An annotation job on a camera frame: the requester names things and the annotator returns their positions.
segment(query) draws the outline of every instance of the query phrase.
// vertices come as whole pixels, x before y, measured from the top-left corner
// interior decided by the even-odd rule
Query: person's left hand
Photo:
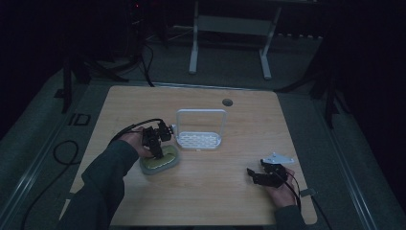
[[[143,129],[142,126],[133,128],[132,132],[123,134],[118,140],[127,142],[141,157],[153,157],[152,152],[143,146]]]

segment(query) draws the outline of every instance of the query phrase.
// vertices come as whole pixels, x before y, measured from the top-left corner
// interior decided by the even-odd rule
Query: light wood tabletop
[[[224,99],[233,101],[223,105]],[[295,171],[301,190],[306,189],[278,97],[273,92],[229,89],[113,86],[101,110],[71,193],[82,186],[81,174],[124,127],[152,118],[176,124],[179,109],[224,109],[227,121],[217,149],[182,149],[175,167],[155,175],[141,172],[137,161],[124,178],[125,196],[113,225],[268,225],[274,224],[275,207],[246,169],[263,173],[259,160],[276,152],[291,157],[285,165]],[[157,127],[156,123],[144,127]],[[302,198],[307,224],[317,216],[310,197]]]

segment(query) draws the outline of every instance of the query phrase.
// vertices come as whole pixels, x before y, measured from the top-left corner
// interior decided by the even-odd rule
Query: dark sleeve
[[[108,229],[124,197],[123,177],[137,159],[137,151],[127,142],[112,142],[81,175],[84,185],[56,229]]]
[[[278,230],[306,230],[305,220],[298,206],[290,205],[275,212],[275,220]]]

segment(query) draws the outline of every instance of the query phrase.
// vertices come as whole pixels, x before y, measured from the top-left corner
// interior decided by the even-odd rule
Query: person's hand
[[[141,157],[153,157],[152,152],[143,146],[143,129],[142,126],[133,128],[132,132],[123,134],[118,140],[127,142]]]
[[[289,170],[288,168],[286,168],[286,172],[288,173],[286,182],[290,185],[290,187],[293,188],[292,175],[294,175],[295,172]],[[269,186],[263,187],[265,188],[266,192],[271,196],[277,208],[296,205],[295,196],[293,195],[292,191],[290,191],[290,189],[286,186],[286,184],[283,183],[279,188]]]

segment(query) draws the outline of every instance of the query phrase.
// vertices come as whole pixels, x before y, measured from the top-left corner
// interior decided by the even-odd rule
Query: gray floor
[[[317,50],[320,40],[276,37],[272,42],[269,62],[272,80],[264,80],[259,53],[252,44],[230,45],[224,39],[202,36],[196,75],[189,75],[190,37],[174,39],[166,49],[153,38],[150,69],[156,86],[186,84],[188,86],[234,87],[272,90],[299,79]],[[145,59],[151,53],[145,50]],[[140,68],[121,73],[131,79],[128,85],[147,85]],[[5,229],[19,229],[29,205],[38,194],[64,169],[53,157],[58,143],[75,140],[81,158],[103,100],[114,81],[97,76],[89,85],[74,84],[74,103],[67,114],[61,114],[62,100],[54,94],[62,85],[61,73],[55,74],[33,99],[8,135],[0,143],[0,207],[14,207]],[[333,117],[334,129],[323,119],[324,100],[311,100],[307,95],[311,83],[288,94],[279,94],[283,114],[300,158],[309,188],[317,191],[315,198],[326,213],[332,229],[406,229],[406,218],[379,170],[371,150],[353,117],[340,110]],[[90,115],[88,126],[72,126],[73,114]],[[58,148],[61,158],[69,161],[75,148],[66,144]],[[38,177],[33,184],[20,181],[37,156],[43,157]],[[71,167],[36,203],[26,222],[26,229],[53,229],[69,195],[78,166]],[[16,186],[28,184],[31,190],[13,197]],[[196,229],[230,229],[231,227],[199,227]],[[264,226],[275,229],[275,226]],[[309,229],[327,229],[318,211],[317,223]]]

